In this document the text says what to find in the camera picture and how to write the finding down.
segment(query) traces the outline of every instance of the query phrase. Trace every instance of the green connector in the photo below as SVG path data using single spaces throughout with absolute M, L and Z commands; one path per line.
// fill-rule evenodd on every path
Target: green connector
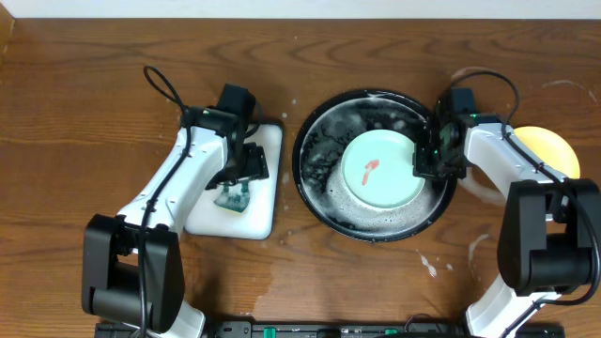
M 275 338 L 275 328 L 265 328 L 263 330 L 263 338 Z

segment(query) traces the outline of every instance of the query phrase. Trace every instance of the red stain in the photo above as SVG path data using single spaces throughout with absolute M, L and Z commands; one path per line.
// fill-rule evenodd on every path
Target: red stain
M 367 184 L 367 178 L 369 178 L 369 173 L 372 172 L 372 170 L 378 168 L 379 166 L 379 160 L 371 160 L 369 163 L 367 163 L 367 165 L 365 165 L 365 174 L 363 174 L 363 185 Z

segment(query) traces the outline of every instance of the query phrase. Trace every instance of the water spill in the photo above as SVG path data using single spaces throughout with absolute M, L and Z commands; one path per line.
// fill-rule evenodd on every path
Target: water spill
M 473 176 L 473 168 L 468 168 L 466 177 L 459 179 L 458 182 L 460 186 L 478 197 L 482 202 L 498 207 L 505 206 L 505 196 L 498 190 L 489 189 L 478 183 Z
M 594 95 L 594 92 L 592 90 L 587 89 L 584 85 L 579 84 L 579 83 L 575 83 L 574 81 L 570 81 L 570 80 L 557 80 L 557 81 L 552 81 L 550 83 L 546 83 L 541 85 L 542 88 L 546 88 L 548 86 L 553 86 L 553 85 L 571 85 L 574 87 L 578 87 L 584 91 L 587 92 L 587 94 L 589 94 L 589 97 L 591 98 L 591 100 L 593 100 L 595 105 L 599 104 L 599 101 L 597 100 L 597 97 Z
M 282 174 L 282 184 L 286 185 L 290 181 L 290 173 L 284 172 Z
M 474 252 L 476 251 L 476 246 L 478 246 L 478 243 L 480 243 L 481 241 L 483 241 L 487 238 L 488 238 L 488 234 L 482 234 L 475 241 L 470 243 L 470 246 L 468 247 L 468 250 L 469 250 L 468 251 L 468 267 L 470 268 L 472 277 L 475 276 L 475 269 L 476 269 L 476 265 L 472 264 Z
M 417 249 L 415 250 L 417 252 L 417 254 L 422 258 L 422 264 L 424 264 L 425 267 L 428 268 L 428 272 L 430 272 L 430 276 L 436 278 L 436 268 L 434 268 L 434 266 L 432 266 L 429 262 L 428 259 L 425 258 L 425 256 L 423 254 L 421 254 L 419 251 L 417 251 Z

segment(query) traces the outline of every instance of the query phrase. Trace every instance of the black bowl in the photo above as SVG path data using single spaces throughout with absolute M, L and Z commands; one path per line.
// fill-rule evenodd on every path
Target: black bowl
M 355 239 L 393 241 L 432 224 L 449 206 L 456 180 L 426 180 L 409 203 L 389 209 L 370 207 L 342 183 L 339 162 L 360 134 L 384 129 L 415 142 L 431 113 L 420 102 L 387 90 L 361 89 L 340 94 L 309 115 L 292 153 L 292 171 L 300 197 L 323 223 Z

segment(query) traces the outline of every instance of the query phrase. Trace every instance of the soapy water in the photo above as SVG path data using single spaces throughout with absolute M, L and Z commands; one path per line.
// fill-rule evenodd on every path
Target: soapy water
M 428 259 L 425 258 L 425 256 L 423 254 L 421 254 L 420 252 L 418 252 L 418 254 L 422 258 L 422 264 L 424 264 L 424 266 L 426 268 L 428 268 L 428 272 L 430 272 L 430 276 L 436 278 L 436 276 L 437 276 L 436 268 L 434 268 L 434 266 L 432 264 L 430 264 L 430 262 L 428 262 Z
M 423 116 L 385 97 L 348 100 L 332 107 L 314 122 L 300 148 L 306 199 L 321 216 L 362 237 L 386 238 L 410 231 L 427 220 L 446 189 L 444 182 L 426 180 L 410 202 L 393 208 L 371 207 L 348 189 L 340 162 L 355 137 L 385 129 L 415 140 L 424 130 Z

